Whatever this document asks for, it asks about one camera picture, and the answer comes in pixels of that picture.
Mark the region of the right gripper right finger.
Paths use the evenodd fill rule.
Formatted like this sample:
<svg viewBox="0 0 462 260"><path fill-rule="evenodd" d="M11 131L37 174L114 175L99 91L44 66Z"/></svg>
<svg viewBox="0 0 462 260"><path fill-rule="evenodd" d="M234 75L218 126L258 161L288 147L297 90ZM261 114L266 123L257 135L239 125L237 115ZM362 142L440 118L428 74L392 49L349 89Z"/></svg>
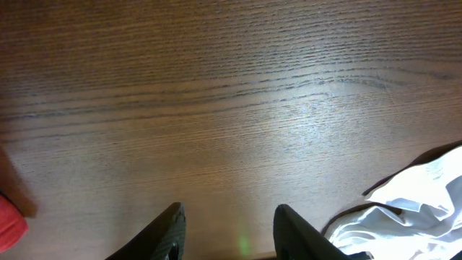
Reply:
<svg viewBox="0 0 462 260"><path fill-rule="evenodd" d="M274 247L278 260L370 260L367 252L347 255L325 239L287 204L274 213Z"/></svg>

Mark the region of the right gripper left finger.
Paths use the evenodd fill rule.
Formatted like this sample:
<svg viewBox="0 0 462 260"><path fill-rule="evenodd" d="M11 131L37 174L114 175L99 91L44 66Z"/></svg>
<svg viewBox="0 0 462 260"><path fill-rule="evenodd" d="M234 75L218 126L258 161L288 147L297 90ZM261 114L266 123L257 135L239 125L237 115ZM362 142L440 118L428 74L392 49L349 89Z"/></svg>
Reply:
<svg viewBox="0 0 462 260"><path fill-rule="evenodd" d="M181 260L185 239L185 209L175 202L106 260Z"/></svg>

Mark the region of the red printed t-shirt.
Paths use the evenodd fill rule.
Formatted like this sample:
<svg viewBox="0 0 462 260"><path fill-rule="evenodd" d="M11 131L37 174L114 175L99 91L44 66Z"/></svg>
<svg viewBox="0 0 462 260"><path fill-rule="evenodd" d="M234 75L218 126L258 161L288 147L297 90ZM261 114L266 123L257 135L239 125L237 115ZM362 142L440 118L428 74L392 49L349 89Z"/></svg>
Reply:
<svg viewBox="0 0 462 260"><path fill-rule="evenodd" d="M3 194L0 214L0 252L4 253L22 239L28 231L28 225L18 208Z"/></svg>

